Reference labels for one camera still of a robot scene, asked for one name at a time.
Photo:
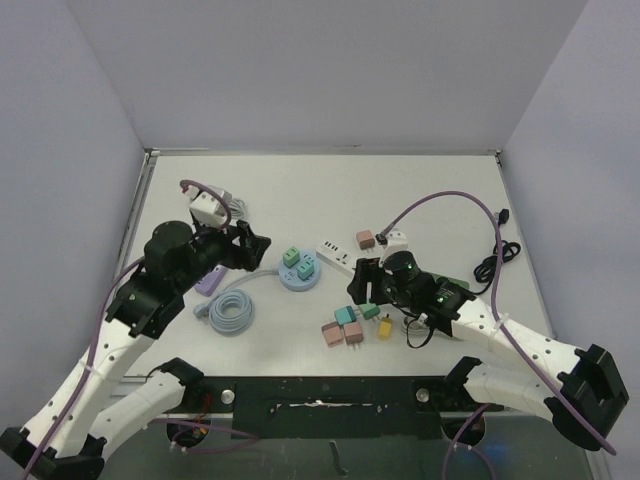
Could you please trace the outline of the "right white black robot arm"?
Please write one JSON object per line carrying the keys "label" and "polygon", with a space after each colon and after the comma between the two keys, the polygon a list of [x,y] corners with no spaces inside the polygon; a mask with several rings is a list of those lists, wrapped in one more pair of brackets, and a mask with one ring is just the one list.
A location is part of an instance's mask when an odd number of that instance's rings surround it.
{"label": "right white black robot arm", "polygon": [[510,363],[499,369],[464,357],[447,376],[445,395],[459,409],[496,404],[531,413],[590,451],[613,448],[607,437],[629,395],[611,353],[540,334],[468,289],[421,270],[413,254],[360,258],[347,292],[358,304],[390,305],[429,332],[473,343]]}

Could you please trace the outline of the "brown pink plug adapter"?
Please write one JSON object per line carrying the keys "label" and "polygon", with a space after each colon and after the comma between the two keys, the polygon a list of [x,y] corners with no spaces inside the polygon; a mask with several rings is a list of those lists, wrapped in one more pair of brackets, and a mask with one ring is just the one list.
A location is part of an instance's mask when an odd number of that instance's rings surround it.
{"label": "brown pink plug adapter", "polygon": [[355,235],[356,243],[361,251],[373,251],[376,247],[376,239],[370,230],[358,231]]}

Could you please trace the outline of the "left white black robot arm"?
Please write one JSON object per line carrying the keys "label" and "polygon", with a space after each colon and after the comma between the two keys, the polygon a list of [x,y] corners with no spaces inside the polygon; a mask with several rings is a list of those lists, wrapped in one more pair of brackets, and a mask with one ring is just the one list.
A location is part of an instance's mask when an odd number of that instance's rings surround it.
{"label": "left white black robot arm", "polygon": [[204,395],[203,373],[174,358],[141,387],[106,402],[135,361],[184,309],[185,294],[215,267],[255,271],[271,244],[246,221],[193,229],[155,228],[144,255],[115,280],[87,352],[57,392],[23,427],[6,429],[2,451],[36,479],[96,479],[106,460],[157,416],[190,411]]}

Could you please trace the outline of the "yellow plug adapter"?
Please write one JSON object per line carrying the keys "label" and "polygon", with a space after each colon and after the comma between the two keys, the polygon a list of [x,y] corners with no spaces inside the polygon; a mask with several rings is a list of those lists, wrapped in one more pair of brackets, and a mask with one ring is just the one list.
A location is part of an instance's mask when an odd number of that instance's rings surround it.
{"label": "yellow plug adapter", "polygon": [[377,328],[377,338],[386,341],[391,337],[393,331],[393,319],[389,315],[384,315],[379,319]]}

